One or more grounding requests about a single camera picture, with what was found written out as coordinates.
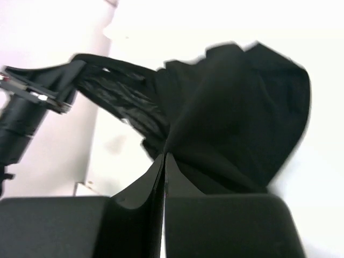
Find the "black tank top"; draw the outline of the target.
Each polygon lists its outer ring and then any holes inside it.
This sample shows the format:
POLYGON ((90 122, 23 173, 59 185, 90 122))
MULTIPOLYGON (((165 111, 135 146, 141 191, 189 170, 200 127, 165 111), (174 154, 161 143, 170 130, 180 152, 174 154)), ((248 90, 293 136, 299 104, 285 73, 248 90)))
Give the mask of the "black tank top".
POLYGON ((143 136, 155 159, 174 156, 205 194, 264 193, 302 137, 307 71, 267 46, 209 48, 158 70, 91 54, 76 88, 143 136))

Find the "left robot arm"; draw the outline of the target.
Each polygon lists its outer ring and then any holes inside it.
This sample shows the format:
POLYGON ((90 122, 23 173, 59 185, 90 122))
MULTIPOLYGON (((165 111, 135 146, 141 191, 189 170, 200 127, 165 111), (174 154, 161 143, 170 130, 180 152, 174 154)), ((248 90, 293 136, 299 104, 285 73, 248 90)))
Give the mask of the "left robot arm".
POLYGON ((40 69, 3 68, 1 89, 9 101, 1 111, 1 182, 14 178, 6 169, 20 161, 46 113, 70 110, 76 95, 74 82, 85 65, 71 61, 40 69))

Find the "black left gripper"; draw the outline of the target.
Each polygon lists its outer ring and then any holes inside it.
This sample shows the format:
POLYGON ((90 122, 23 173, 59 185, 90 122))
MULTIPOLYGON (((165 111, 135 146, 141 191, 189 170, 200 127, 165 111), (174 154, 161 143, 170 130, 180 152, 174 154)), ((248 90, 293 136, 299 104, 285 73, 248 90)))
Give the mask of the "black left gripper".
POLYGON ((10 100, 1 112, 1 166, 19 162, 47 111, 70 110, 74 82, 84 67, 84 61, 41 69, 4 67, 1 89, 10 100))

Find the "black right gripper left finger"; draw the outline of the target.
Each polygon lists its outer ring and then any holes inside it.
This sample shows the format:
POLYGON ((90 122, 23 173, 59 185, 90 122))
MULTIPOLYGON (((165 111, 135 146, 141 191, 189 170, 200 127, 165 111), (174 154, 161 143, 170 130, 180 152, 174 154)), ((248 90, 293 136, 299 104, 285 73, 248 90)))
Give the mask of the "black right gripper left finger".
POLYGON ((3 199, 1 257, 159 257, 162 164, 112 197, 3 199))

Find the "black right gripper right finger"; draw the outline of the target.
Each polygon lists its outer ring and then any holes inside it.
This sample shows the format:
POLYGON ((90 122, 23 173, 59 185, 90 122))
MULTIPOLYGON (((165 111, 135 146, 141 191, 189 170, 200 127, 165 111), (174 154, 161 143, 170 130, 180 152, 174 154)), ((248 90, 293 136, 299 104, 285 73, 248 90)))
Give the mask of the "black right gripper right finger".
POLYGON ((287 205, 267 193, 206 195, 165 159, 165 243, 172 258, 304 257, 287 205))

